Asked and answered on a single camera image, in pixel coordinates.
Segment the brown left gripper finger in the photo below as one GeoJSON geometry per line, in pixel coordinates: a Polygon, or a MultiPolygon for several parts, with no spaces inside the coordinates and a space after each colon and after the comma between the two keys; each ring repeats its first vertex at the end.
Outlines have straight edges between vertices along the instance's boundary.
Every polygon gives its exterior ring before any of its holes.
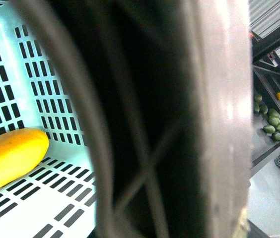
{"type": "Polygon", "coordinates": [[[14,0],[85,132],[98,238],[245,238],[245,0],[14,0]]]}

